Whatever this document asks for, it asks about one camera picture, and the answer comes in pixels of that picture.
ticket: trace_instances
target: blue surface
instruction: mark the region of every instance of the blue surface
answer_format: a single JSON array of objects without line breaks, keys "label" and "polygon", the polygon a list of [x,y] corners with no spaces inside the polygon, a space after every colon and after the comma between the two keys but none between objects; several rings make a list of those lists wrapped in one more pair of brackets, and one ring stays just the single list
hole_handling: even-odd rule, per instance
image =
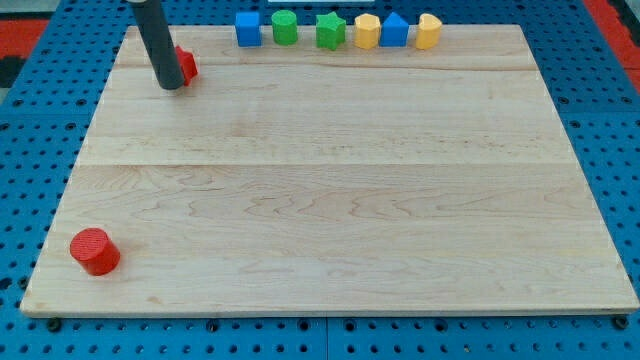
[{"label": "blue surface", "polygon": [[392,12],[382,23],[380,46],[406,46],[409,24],[398,14]]},{"label": "blue surface", "polygon": [[238,46],[262,46],[260,32],[260,13],[239,12],[236,14],[236,37]]},{"label": "blue surface", "polygon": [[[232,25],[237,11],[260,11],[268,24],[278,8],[260,0],[172,0],[165,10],[173,24]],[[301,24],[329,10],[294,9]],[[640,99],[579,1],[378,0],[337,11],[350,24],[365,11],[382,18],[396,11],[414,24],[422,12],[445,24],[520,24],[638,289]],[[46,320],[22,316],[18,282],[35,265],[132,22],[124,2],[63,1],[0,106],[0,358],[640,358],[637,314],[624,330],[611,317],[313,319],[308,326],[230,319],[216,331],[206,319],[65,319],[58,333],[46,330]]]}]

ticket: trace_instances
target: yellow hexagon block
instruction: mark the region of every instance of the yellow hexagon block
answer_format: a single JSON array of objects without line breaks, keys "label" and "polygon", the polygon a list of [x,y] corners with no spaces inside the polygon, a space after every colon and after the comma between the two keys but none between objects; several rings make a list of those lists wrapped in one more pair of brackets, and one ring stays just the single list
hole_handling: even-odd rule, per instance
[{"label": "yellow hexagon block", "polygon": [[442,21],[431,14],[420,15],[418,30],[416,34],[416,48],[425,50],[438,44],[440,40],[440,29]]},{"label": "yellow hexagon block", "polygon": [[371,14],[362,14],[355,21],[355,45],[361,49],[373,49],[380,41],[380,18]]}]

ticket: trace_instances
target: black pole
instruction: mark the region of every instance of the black pole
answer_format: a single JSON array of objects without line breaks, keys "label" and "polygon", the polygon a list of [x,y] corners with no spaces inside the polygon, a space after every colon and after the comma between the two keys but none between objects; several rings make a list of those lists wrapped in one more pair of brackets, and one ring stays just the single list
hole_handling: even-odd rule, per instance
[{"label": "black pole", "polygon": [[129,0],[158,84],[174,90],[184,84],[161,0]]}]

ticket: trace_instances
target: blue pentagon block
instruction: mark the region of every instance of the blue pentagon block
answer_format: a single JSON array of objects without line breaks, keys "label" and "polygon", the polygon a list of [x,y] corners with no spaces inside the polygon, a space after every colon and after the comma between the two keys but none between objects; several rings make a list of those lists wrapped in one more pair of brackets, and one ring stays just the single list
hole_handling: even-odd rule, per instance
[{"label": "blue pentagon block", "polygon": [[262,46],[260,13],[255,11],[236,13],[236,36],[238,46]]},{"label": "blue pentagon block", "polygon": [[398,14],[392,12],[382,24],[380,46],[406,46],[409,24]]}]

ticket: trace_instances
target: wooden board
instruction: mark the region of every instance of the wooden board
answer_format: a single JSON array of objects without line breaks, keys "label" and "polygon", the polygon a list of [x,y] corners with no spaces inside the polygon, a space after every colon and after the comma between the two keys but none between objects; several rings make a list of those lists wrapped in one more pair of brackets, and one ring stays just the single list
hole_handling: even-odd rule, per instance
[{"label": "wooden board", "polygon": [[[638,308],[519,27],[446,26],[430,51],[330,52],[306,27],[291,47],[264,28],[255,49],[230,27],[172,31],[201,75],[159,89],[129,29],[27,315]],[[123,254],[103,277],[68,253],[89,226]]]}]

